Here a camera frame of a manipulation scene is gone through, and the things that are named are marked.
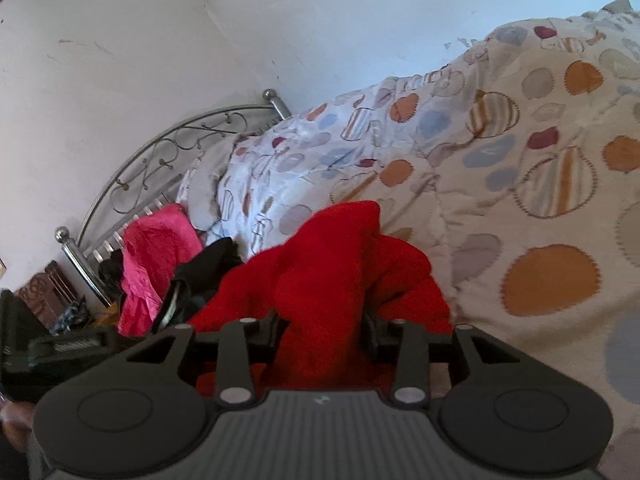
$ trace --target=ribbed gray surface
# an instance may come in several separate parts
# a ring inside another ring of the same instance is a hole
[[[54,472],[52,480],[75,477]],[[500,480],[450,450],[421,413],[376,392],[271,392],[220,417],[187,459],[145,480]],[[596,473],[566,480],[600,480]]]

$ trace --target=scrollwork headboard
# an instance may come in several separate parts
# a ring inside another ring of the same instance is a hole
[[[56,229],[56,240],[86,284],[110,306],[114,298],[97,273],[97,266],[123,247],[124,229],[175,201],[193,159],[226,136],[264,133],[291,112],[275,90],[262,93],[264,104],[217,108],[186,119],[153,137],[113,174],[84,218],[78,236],[67,227]]]

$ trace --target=red cloth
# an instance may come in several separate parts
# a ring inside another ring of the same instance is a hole
[[[140,336],[151,328],[175,267],[202,250],[198,234],[178,204],[133,222],[124,231],[122,306],[118,332]]]
[[[363,307],[449,333],[449,309],[418,249],[380,234],[375,202],[335,205],[316,213],[284,245],[236,267],[190,323],[219,330],[271,309],[290,321],[275,362],[254,367],[258,387],[345,388],[390,384],[389,367],[360,348]],[[198,382],[212,392],[210,380]]]

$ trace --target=bed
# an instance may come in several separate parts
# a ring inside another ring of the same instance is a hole
[[[98,266],[123,248],[124,230],[136,219],[175,202],[184,174],[202,152],[226,138],[256,136],[291,116],[273,89],[263,104],[217,108],[188,118],[136,150],[104,185],[77,237],[66,226],[56,240],[84,282],[105,307],[116,298],[98,276]]]
[[[210,182],[216,214],[190,210],[190,219],[209,242],[232,237],[246,260],[331,204],[378,202],[383,233],[430,258],[453,323],[476,325],[606,399],[615,427],[602,471],[635,480],[639,82],[640,14],[628,3],[509,23],[438,70],[281,113],[263,134],[238,139]],[[118,178],[110,186],[122,188]],[[198,181],[185,173],[171,186],[180,179],[187,193]],[[91,243],[85,222],[82,252],[68,231],[56,233],[99,296],[87,260],[171,198],[152,194]]]

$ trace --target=metal screw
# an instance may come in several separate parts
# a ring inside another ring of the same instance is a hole
[[[426,396],[427,394],[423,390],[415,386],[404,386],[394,392],[394,398],[403,404],[417,404],[422,402]]]
[[[224,400],[227,404],[242,404],[243,402],[251,400],[252,397],[252,393],[242,386],[232,386],[220,392],[220,399]]]

